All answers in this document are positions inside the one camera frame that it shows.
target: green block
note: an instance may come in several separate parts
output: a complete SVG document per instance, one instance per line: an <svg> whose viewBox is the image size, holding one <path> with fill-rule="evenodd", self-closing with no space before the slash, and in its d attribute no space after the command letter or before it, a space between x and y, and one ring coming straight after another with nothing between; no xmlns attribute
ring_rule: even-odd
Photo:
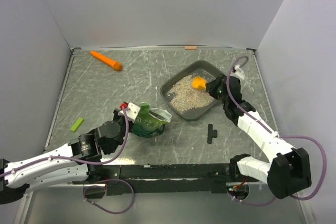
<svg viewBox="0 0 336 224"><path fill-rule="evenodd" d="M84 122L83 118L77 119L77 121L73 124L70 130L75 132L78 129L78 127L82 124L82 122Z"/></svg>

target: orange carrot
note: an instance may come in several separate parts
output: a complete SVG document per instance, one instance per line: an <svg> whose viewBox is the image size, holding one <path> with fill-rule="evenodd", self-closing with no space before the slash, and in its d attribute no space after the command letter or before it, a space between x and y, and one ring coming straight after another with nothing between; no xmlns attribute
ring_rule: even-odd
<svg viewBox="0 0 336 224"><path fill-rule="evenodd" d="M90 51L90 53L92 54L92 56L94 56L96 59L104 62L105 64L111 66L114 70L120 71L122 69L122 65L120 62L115 61L115 60L111 60L109 58L107 58L106 56L96 52L96 51Z"/></svg>

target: birdseed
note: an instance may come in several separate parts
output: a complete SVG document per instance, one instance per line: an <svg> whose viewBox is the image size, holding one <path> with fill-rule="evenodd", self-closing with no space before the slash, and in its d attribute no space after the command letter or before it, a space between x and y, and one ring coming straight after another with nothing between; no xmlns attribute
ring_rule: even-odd
<svg viewBox="0 0 336 224"><path fill-rule="evenodd" d="M173 85L168 92L168 96L173 96L171 105L180 113L185 113L186 111L195 108L205 107L214 101L214 98L212 98L205 90L193 88L193 80L194 77L192 75L186 76Z"/></svg>

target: gray tray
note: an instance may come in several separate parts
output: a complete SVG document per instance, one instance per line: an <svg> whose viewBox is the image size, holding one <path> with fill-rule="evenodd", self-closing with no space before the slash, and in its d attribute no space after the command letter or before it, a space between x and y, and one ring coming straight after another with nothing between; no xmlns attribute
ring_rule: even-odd
<svg viewBox="0 0 336 224"><path fill-rule="evenodd" d="M183 69L182 71L180 71L179 73L177 73L176 75L174 75L171 79L169 79L161 86L160 88L161 97L172 108L172 110L175 111L176 114L178 114L186 121L195 121L219 101L215 100L208 106L191 109L184 112L183 114L177 111L171 105L171 101L174 97L172 95L167 96L167 93L171 90L174 84L176 84L178 81L180 81L181 79L190 74L192 76L200 76L204 78L207 82L209 82L213 81L218 75L223 73L211 63L205 60L198 60L189 65L188 67L186 67L185 69Z"/></svg>

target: white panel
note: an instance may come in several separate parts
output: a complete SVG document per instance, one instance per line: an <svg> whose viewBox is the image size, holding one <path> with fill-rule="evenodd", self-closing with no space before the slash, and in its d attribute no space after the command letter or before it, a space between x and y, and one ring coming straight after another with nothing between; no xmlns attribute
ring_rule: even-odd
<svg viewBox="0 0 336 224"><path fill-rule="evenodd" d="M43 0L0 0L0 49L0 158L17 161L43 151L70 50Z"/></svg>
<svg viewBox="0 0 336 224"><path fill-rule="evenodd" d="M257 50L257 60L282 134L316 138L328 158L327 176L309 201L317 223L334 223L336 145L336 0L284 0ZM310 155L312 188L321 154L310 142L290 141Z"/></svg>
<svg viewBox="0 0 336 224"><path fill-rule="evenodd" d="M27 188L25 194L29 194L32 191L36 191L47 186L74 181L84 181L89 177L89 175L87 175L87 172L88 165L86 164L56 170L52 173L48 173L30 181L28 183L29 188Z"/></svg>
<svg viewBox="0 0 336 224"><path fill-rule="evenodd" d="M257 48L283 0L45 0L71 47Z"/></svg>

